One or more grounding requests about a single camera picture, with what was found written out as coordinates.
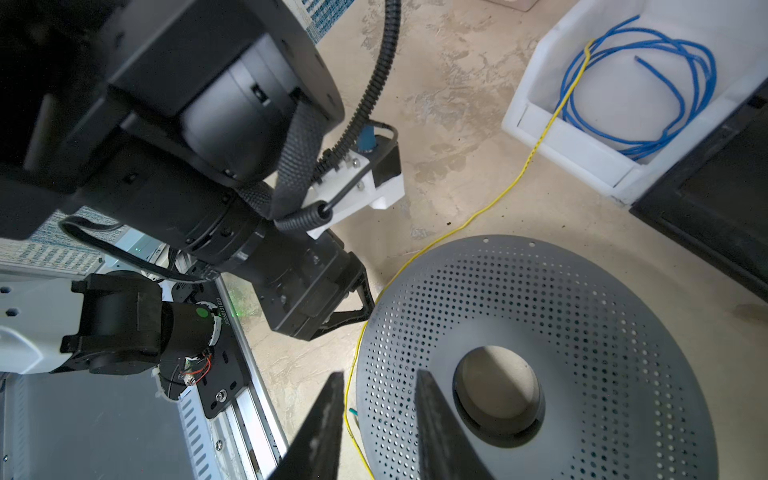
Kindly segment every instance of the yellow cable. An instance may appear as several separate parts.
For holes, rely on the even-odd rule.
[[[475,212],[467,221],[464,222],[463,225],[461,225],[458,228],[455,228],[451,230],[450,232],[446,233],[442,237],[438,238],[437,240],[433,240],[429,245],[422,248],[416,255],[411,257],[410,260],[406,262],[405,265],[403,265],[400,270],[395,273],[395,276],[392,277],[392,279],[389,281],[389,283],[386,284],[386,286],[382,289],[382,291],[379,293],[379,296],[376,297],[376,303],[381,300],[382,295],[384,295],[384,292],[392,285],[392,283],[395,281],[395,279],[402,273],[403,270],[408,268],[408,265],[413,263],[413,260],[416,260],[421,255],[426,253],[427,250],[432,248],[433,246],[437,245],[438,243],[442,242],[446,238],[450,237],[456,232],[460,232],[461,230],[464,230],[475,218],[479,217],[481,214],[484,214],[488,210],[490,210],[494,205],[496,205],[506,194],[509,193],[512,188],[515,187],[515,185],[518,184],[521,178],[523,178],[523,174],[528,169],[528,165],[531,164],[531,161],[533,160],[534,155],[536,155],[536,151],[541,146],[541,142],[544,141],[544,138],[547,136],[547,133],[549,133],[549,129],[552,127],[555,120],[557,120],[558,115],[560,115],[560,112],[562,111],[563,107],[565,106],[565,103],[568,101],[568,99],[571,97],[571,94],[573,94],[574,89],[576,88],[576,85],[578,85],[578,82],[581,80],[581,76],[584,74],[584,70],[587,68],[587,65],[589,64],[589,61],[592,57],[592,53],[589,51],[589,48],[592,46],[592,43],[594,40],[590,40],[589,43],[587,43],[587,46],[584,47],[584,63],[581,64],[581,68],[578,71],[578,74],[576,75],[576,79],[571,84],[571,87],[568,89],[568,91],[565,93],[565,96],[563,97],[563,101],[560,102],[558,107],[554,110],[554,113],[552,114],[552,118],[549,119],[549,123],[547,123],[547,127],[544,129],[544,131],[541,133],[541,136],[538,138],[538,141],[536,142],[536,145],[533,147],[533,150],[531,150],[531,153],[528,155],[528,159],[523,164],[522,170],[520,170],[520,174],[518,174],[517,178],[515,178],[515,181],[513,181],[509,187],[506,187],[503,192],[501,192],[498,197],[496,197],[488,206],[485,208],[478,210]],[[360,449],[360,446],[357,445],[357,441],[355,440],[355,436],[352,434],[352,429],[349,427],[349,420],[347,419],[347,411],[349,409],[348,403],[349,403],[349,384],[352,383],[352,375],[355,372],[355,364],[357,364],[357,355],[360,353],[360,344],[362,343],[362,335],[366,332],[366,327],[368,326],[368,323],[366,322],[362,326],[362,331],[360,332],[360,337],[357,339],[357,347],[355,348],[355,358],[352,360],[352,368],[349,371],[349,381],[346,384],[346,393],[344,394],[344,423],[346,424],[346,431],[349,433],[349,437],[352,439],[352,443],[355,444],[355,448],[357,449],[357,452],[360,454],[360,458],[362,459],[362,463],[365,464],[366,470],[368,470],[368,473],[371,475],[371,478],[373,477],[373,472],[371,472],[371,468],[368,466],[368,462],[366,461],[366,457],[362,454],[362,450]]]
[[[355,436],[352,434],[352,428],[349,426],[349,417],[347,416],[347,412],[349,411],[349,405],[348,405],[349,386],[352,385],[352,375],[355,374],[355,364],[357,364],[357,354],[360,353],[360,343],[362,342],[362,335],[363,333],[366,332],[367,326],[368,326],[368,322],[365,322],[362,325],[362,330],[360,331],[360,337],[357,339],[357,346],[355,347],[355,358],[352,360],[352,368],[349,370],[349,380],[346,381],[346,392],[344,392],[344,425],[346,425],[346,432],[349,433],[349,437],[352,439],[352,443],[355,444],[355,448],[357,449],[357,452],[360,454],[360,458],[362,458],[362,463],[366,466],[366,470],[368,470],[368,473],[371,475],[371,478],[373,478],[373,472],[371,472],[371,468],[368,466],[366,457],[362,454],[360,445],[357,445],[357,440],[355,440]]]

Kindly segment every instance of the white plastic bin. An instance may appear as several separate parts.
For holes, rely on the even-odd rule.
[[[504,131],[532,147],[557,107],[560,84],[574,56],[591,39],[635,15],[641,17],[632,25],[712,51],[718,79],[709,106],[664,149],[637,163],[561,118],[539,149],[623,204],[637,200],[768,78],[767,0],[581,0],[539,42],[505,115]],[[631,35],[617,35],[613,44],[638,39]],[[634,61],[635,55],[664,73],[690,109],[688,63],[678,55],[645,49],[620,51],[595,65],[576,87],[575,101],[595,127],[618,137],[652,140],[677,116],[678,105],[667,87]]]

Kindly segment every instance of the red wire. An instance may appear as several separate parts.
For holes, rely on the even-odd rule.
[[[201,368],[199,370],[195,370],[194,372],[183,372],[182,375],[196,375],[196,374],[202,372],[203,370],[205,370],[205,367],[203,367],[203,368]]]
[[[201,375],[199,379],[195,380],[195,381],[194,381],[194,383],[193,383],[192,385],[197,385],[197,383],[198,383],[199,381],[201,381],[201,380],[203,379],[203,377],[205,377],[205,375],[207,375],[207,374],[208,374],[208,371],[210,370],[210,367],[211,367],[211,363],[210,363],[210,357],[208,357],[208,368],[207,368],[207,369],[205,369],[205,373],[204,373],[203,375]]]

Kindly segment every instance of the black strap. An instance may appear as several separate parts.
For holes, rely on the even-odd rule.
[[[237,188],[237,193],[259,215],[268,220],[285,217],[301,208],[325,135],[328,120],[308,100],[296,105],[280,159],[274,190],[262,181]]]

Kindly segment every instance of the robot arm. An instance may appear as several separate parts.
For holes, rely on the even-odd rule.
[[[4,3],[2,54],[17,68],[4,69],[3,95],[20,114],[2,138],[0,236],[24,239],[55,209],[85,205],[197,258],[201,280],[249,280],[278,332],[312,339],[367,319],[365,268],[326,229],[335,214],[404,194],[396,136],[374,136],[388,126],[367,117],[394,55],[397,5],[364,108],[317,163],[343,105],[282,2]],[[351,291],[363,309],[335,312]]]

